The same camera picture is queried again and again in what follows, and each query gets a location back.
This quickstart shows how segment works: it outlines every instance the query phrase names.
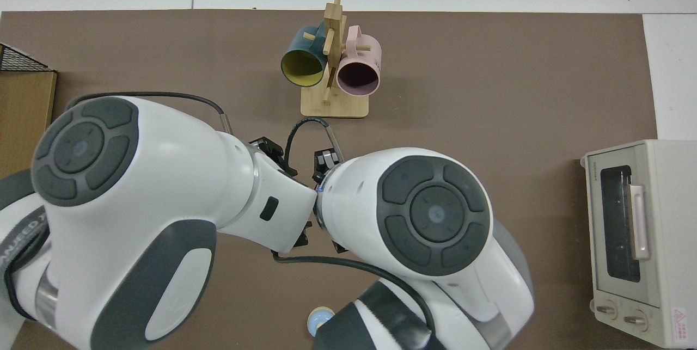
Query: mug handle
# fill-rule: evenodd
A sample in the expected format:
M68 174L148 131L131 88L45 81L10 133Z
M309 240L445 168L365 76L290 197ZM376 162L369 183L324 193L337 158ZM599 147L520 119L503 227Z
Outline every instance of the mug handle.
M350 58L358 57L358 50L356 49L356 43L361 37L359 25L354 25L353 27L348 27L348 34L346 35L346 55Z

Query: teal mug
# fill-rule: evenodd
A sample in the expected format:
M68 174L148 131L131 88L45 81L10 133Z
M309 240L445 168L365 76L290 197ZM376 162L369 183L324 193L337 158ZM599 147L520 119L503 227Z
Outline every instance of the teal mug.
M326 37L324 22L317 27L298 30L281 59L281 72L286 79L300 87L312 87L322 80L327 65L327 57L322 53Z

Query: mug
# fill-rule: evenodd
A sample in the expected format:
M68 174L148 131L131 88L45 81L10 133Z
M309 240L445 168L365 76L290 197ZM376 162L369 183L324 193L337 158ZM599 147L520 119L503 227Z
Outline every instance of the mug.
M346 50L337 69L339 89L360 97L373 94L380 85L382 54L378 40L361 34L358 25L349 27Z
M281 72L286 79L300 87L311 87L322 80L327 65L327 57L322 53L326 37L324 22L317 27L298 30L281 59Z

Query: toaster oven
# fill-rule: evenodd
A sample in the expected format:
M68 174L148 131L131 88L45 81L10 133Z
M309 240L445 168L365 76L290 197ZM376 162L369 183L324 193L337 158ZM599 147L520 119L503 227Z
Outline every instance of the toaster oven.
M598 321L665 348L697 347L697 142L588 152Z

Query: warning label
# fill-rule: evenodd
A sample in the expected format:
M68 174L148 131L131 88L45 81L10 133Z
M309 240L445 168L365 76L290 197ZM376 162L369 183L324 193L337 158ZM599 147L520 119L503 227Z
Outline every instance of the warning label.
M672 309L672 335L675 342L687 342L687 310L685 308Z

